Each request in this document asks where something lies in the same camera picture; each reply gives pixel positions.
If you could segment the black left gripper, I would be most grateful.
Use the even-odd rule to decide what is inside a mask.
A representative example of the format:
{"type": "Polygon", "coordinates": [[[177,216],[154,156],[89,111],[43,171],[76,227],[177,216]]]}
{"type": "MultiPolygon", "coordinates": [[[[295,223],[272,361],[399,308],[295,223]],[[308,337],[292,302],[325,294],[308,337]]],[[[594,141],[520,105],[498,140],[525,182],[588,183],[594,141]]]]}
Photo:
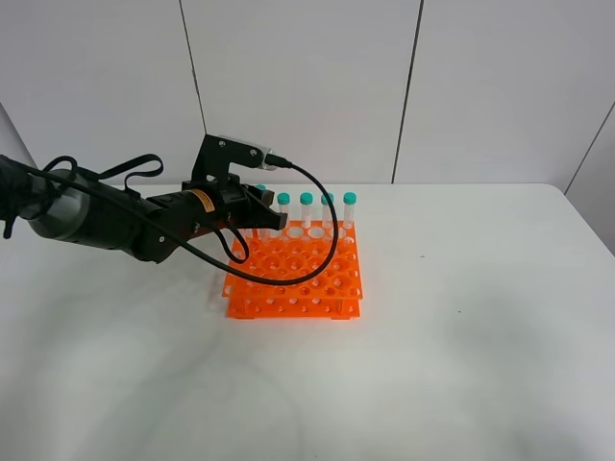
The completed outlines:
{"type": "Polygon", "coordinates": [[[271,208],[273,192],[245,184],[231,173],[234,163],[219,146],[219,138],[205,135],[191,176],[182,182],[182,191],[197,204],[190,236],[222,229],[278,231],[279,212],[271,208]]]}

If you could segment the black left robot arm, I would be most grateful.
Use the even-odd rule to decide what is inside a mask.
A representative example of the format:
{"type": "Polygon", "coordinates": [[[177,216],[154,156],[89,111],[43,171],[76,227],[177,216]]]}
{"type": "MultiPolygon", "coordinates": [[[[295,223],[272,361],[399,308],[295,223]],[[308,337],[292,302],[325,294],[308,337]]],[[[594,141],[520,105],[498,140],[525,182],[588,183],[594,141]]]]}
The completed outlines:
{"type": "Polygon", "coordinates": [[[46,239],[160,263],[182,244],[209,233],[280,231],[287,216],[272,209],[273,192],[244,184],[230,171],[233,164],[260,168],[267,157],[260,147],[208,134],[181,190],[151,197],[106,181],[160,174],[159,168],[141,168],[158,161],[156,155],[139,156],[102,173],[82,168],[67,156],[41,170],[2,157],[3,235],[11,237],[15,220],[21,218],[46,239]]]}

